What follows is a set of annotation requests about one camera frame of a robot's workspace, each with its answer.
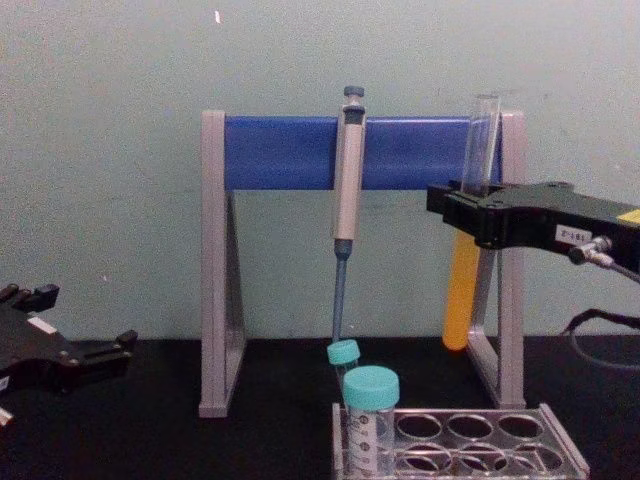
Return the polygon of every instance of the black table surface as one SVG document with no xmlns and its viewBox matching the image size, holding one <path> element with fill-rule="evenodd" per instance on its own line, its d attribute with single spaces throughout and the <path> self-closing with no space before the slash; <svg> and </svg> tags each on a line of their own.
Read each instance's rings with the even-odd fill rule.
<svg viewBox="0 0 640 480">
<path fill-rule="evenodd" d="M 588 337 L 640 361 L 640 336 Z M 0 398 L 0 479 L 328 479 L 338 388 L 326 340 L 252 340 L 229 417 L 202 420 L 198 341 L 142 341 L 125 379 Z M 399 407 L 490 408 L 466 354 L 440 339 L 361 339 L 361 364 L 400 376 Z M 525 396 L 547 403 L 594 480 L 640 479 L 640 374 L 593 367 L 566 338 L 525 340 Z"/>
</svg>

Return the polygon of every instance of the teal cap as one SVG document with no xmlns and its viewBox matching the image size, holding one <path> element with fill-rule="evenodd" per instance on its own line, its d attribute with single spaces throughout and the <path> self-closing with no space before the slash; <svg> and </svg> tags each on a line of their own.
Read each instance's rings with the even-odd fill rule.
<svg viewBox="0 0 640 480">
<path fill-rule="evenodd" d="M 355 340 L 340 340 L 327 347 L 329 363 L 331 365 L 344 365 L 360 358 L 360 349 Z"/>
<path fill-rule="evenodd" d="M 352 408 L 375 411 L 391 408 L 400 399 L 400 382 L 393 370 L 357 367 L 344 376 L 344 403 Z"/>
</svg>

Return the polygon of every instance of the blue bar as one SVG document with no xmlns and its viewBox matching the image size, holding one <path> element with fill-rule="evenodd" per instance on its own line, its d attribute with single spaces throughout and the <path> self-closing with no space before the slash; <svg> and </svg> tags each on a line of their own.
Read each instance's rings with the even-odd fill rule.
<svg viewBox="0 0 640 480">
<path fill-rule="evenodd" d="M 468 117 L 367 118 L 362 188 L 460 180 L 468 127 Z M 227 117 L 226 190 L 332 189 L 336 129 L 336 117 Z"/>
</svg>

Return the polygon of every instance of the light blue wall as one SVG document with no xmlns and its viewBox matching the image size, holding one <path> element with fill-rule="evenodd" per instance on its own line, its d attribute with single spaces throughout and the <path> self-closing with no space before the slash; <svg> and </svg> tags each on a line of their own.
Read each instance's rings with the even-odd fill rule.
<svg viewBox="0 0 640 480">
<path fill-rule="evenodd" d="M 527 114 L 531 180 L 640 204 L 639 59 L 632 0 L 1 2 L 0 281 L 59 283 L 46 318 L 72 337 L 197 337 L 200 111 L 334 115 L 345 84 L 373 116 L 501 91 Z M 238 197 L 252 336 L 329 334 L 329 211 L 326 192 Z M 348 331 L 437 334 L 451 239 L 424 194 L 365 194 Z M 542 252 L 527 289 L 529 333 L 640 307 Z"/>
</svg>

